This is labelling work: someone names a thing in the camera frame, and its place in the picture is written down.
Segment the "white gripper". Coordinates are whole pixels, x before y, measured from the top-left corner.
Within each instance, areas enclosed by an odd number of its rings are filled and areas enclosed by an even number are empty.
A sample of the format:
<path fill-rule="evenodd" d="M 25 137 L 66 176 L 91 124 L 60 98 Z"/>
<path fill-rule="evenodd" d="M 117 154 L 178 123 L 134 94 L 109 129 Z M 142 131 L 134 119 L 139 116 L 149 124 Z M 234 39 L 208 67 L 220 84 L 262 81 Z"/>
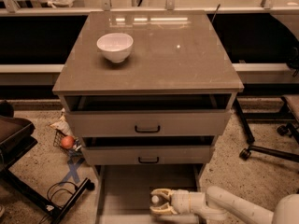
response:
<path fill-rule="evenodd" d="M 172 191 L 171 189 L 154 189 L 153 196 L 161 196 L 169 199 L 170 203 L 164 203 L 160 206 L 151 206 L 149 209 L 153 215 L 201 215 L 206 205 L 206 195 L 203 192 L 193 192 L 183 189 Z"/>

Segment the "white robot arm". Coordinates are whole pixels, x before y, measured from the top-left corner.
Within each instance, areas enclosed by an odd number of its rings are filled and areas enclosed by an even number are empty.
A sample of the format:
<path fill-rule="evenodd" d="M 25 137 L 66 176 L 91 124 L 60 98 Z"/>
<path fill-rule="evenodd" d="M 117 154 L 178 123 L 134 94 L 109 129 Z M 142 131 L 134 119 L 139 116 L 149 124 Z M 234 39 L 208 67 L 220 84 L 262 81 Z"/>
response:
<path fill-rule="evenodd" d="M 223 221 L 230 213 L 246 224 L 299 224 L 299 194 L 281 199 L 274 212 L 211 186 L 205 192 L 186 189 L 155 189 L 151 192 L 153 215 L 195 214 L 206 220 Z"/>

